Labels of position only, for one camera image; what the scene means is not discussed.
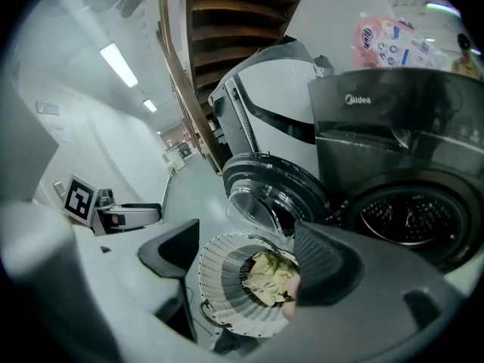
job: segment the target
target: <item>plastic bag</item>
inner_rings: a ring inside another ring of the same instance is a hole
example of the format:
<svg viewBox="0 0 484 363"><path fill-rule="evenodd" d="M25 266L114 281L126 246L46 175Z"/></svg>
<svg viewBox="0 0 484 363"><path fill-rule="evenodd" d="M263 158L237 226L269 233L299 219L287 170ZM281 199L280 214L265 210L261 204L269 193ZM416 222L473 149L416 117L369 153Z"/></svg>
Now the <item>plastic bag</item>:
<svg viewBox="0 0 484 363"><path fill-rule="evenodd" d="M358 67L423 67L441 70L445 55L417 37L406 23L388 17L363 17L353 33L353 63Z"/></svg>

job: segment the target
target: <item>ceiling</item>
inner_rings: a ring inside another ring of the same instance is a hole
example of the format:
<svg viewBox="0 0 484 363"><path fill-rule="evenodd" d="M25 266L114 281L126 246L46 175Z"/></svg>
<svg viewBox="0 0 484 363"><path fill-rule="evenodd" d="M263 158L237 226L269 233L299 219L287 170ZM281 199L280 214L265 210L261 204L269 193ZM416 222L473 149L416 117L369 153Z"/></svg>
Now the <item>ceiling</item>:
<svg viewBox="0 0 484 363"><path fill-rule="evenodd" d="M459 52L457 34L466 33L461 20L447 12L426 7L427 2L451 5L448 0L388 0L395 16L412 24L422 38L435 39L434 46L443 51Z"/></svg>
<svg viewBox="0 0 484 363"><path fill-rule="evenodd" d="M144 0L130 18L119 11L96 14L83 0L41 0L17 37L24 66L42 71L165 132L182 121L157 43L158 0ZM139 84L128 86L99 51L115 42ZM149 98L151 113L142 103Z"/></svg>

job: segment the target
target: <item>washing machine drum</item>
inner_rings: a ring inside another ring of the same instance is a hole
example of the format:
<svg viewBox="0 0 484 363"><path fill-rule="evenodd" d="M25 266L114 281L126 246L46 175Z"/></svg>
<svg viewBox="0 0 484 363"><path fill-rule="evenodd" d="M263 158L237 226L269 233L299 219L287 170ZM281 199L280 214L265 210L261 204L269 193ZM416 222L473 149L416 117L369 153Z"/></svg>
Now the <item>washing machine drum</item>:
<svg viewBox="0 0 484 363"><path fill-rule="evenodd" d="M296 221L324 224L332 215L320 181L279 157L238 154L225 164L223 179L228 217L251 234L258 228L291 237Z"/></svg>
<svg viewBox="0 0 484 363"><path fill-rule="evenodd" d="M223 177L228 215L251 232L256 225L290 237L297 220L340 225L407 247L443 272L465 263L482 243L481 198L447 172L392 171L334 195L339 202L332 206L319 180L278 157L237 155Z"/></svg>

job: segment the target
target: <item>washing machine door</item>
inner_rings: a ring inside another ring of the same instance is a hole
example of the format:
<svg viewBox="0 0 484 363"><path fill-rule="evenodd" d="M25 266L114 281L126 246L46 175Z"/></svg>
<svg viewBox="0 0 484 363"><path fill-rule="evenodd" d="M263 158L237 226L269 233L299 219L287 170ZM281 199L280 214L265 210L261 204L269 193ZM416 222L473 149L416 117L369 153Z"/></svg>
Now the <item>washing machine door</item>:
<svg viewBox="0 0 484 363"><path fill-rule="evenodd" d="M305 169L268 154L238 154L224 166L227 215L248 234L287 248L297 221L325 223L331 216L324 186Z"/></svg>

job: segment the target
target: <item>white wall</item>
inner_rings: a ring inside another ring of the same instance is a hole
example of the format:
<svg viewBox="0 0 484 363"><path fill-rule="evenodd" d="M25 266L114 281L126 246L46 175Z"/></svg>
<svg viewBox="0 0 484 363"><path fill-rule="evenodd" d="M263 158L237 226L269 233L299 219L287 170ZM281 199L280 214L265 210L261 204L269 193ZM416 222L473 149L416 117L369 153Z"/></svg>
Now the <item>white wall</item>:
<svg viewBox="0 0 484 363"><path fill-rule="evenodd" d="M335 72L354 70L352 35L361 12L394 16L387 0L301 0L286 34L300 40L312 57L329 58Z"/></svg>
<svg viewBox="0 0 484 363"><path fill-rule="evenodd" d="M161 203L169 178L166 148L141 120L35 73L20 74L18 91L59 144L37 190L42 203L60 208L53 184L60 180L66 187L72 174L112 188L119 203ZM56 104L60 116L38 114L37 101Z"/></svg>

